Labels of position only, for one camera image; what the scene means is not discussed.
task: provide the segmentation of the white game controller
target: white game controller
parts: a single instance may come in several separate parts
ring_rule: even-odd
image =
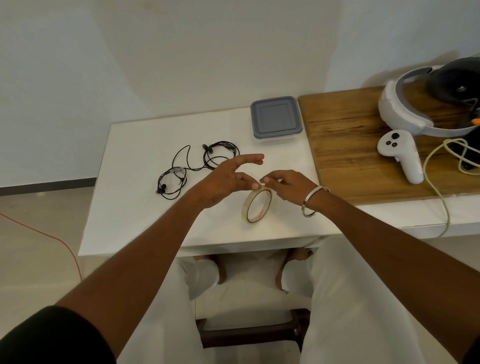
[[[395,157],[410,183],[423,182],[423,169],[415,140],[406,130],[392,130],[380,138],[378,153],[386,157]]]

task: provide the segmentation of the black earphone cable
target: black earphone cable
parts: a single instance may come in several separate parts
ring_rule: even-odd
[[[231,151],[232,154],[233,154],[233,157],[236,157],[237,154],[238,155],[240,154],[240,150],[235,144],[233,144],[232,142],[227,142],[225,140],[221,140],[221,141],[213,143],[209,146],[207,146],[206,144],[203,144],[202,147],[205,150],[204,155],[203,155],[204,165],[201,166],[201,167],[192,168],[190,166],[189,162],[188,162],[188,156],[189,156],[190,149],[191,149],[192,146],[191,145],[186,145],[182,149],[180,149],[175,154],[175,156],[173,157],[171,168],[169,168],[167,171],[163,172],[160,175],[160,177],[158,178],[156,193],[161,195],[164,199],[175,200],[180,195],[182,188],[187,184],[187,180],[188,180],[187,179],[187,171],[188,170],[191,170],[191,171],[194,171],[194,172],[197,172],[197,171],[202,170],[204,168],[207,168],[209,170],[214,170],[219,165],[219,163],[215,162],[215,159],[218,159],[218,158],[221,158],[221,159],[224,159],[224,160],[230,159],[226,156],[215,156],[215,157],[210,156],[210,154],[213,153],[213,148],[215,148],[216,146],[222,146],[225,149]],[[178,154],[182,150],[184,150],[185,148],[187,148],[187,156],[185,158],[187,166],[186,167],[174,166],[175,159],[177,158]],[[162,184],[162,179],[170,173],[173,173],[175,175],[175,177],[177,177],[179,179],[179,181],[180,181],[179,182],[179,187],[173,192],[166,192],[167,185]]]

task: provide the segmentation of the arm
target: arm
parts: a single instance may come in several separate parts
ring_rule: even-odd
[[[299,206],[317,186],[292,170],[261,182]],[[479,272],[325,190],[307,207],[330,219],[412,315],[457,361],[464,358],[480,336]]]
[[[57,305],[90,321],[118,358],[198,214],[234,191],[259,188],[255,179],[235,170],[244,163],[262,164],[263,158],[263,154],[250,154],[222,162]]]

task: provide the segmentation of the silver bracelet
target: silver bracelet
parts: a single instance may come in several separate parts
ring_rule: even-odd
[[[307,197],[305,197],[305,200],[303,200],[303,203],[301,204],[301,211],[302,211],[302,214],[306,217],[306,218],[311,218],[313,215],[315,215],[317,212],[314,211],[312,212],[311,214],[305,214],[305,207],[308,203],[308,200],[310,200],[310,197],[313,196],[313,194],[315,192],[317,192],[318,190],[326,190],[328,192],[330,192],[330,190],[328,189],[328,187],[323,187],[323,186],[318,186],[318,187],[315,187],[312,192],[310,192]]]

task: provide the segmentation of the beige floor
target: beige floor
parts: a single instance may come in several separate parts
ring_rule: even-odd
[[[76,253],[92,188],[0,197],[0,212],[64,240]],[[479,236],[430,241],[480,270]],[[310,307],[310,300],[275,288],[282,252],[255,252],[222,257],[229,280],[192,303],[197,318],[208,317],[215,328],[251,326],[285,320],[286,310]],[[84,275],[104,257],[80,257]],[[78,283],[68,250],[51,238],[0,217],[0,337],[44,307],[55,303]],[[428,363],[451,364],[452,357],[414,320]],[[212,363],[297,363],[293,342],[206,350]]]

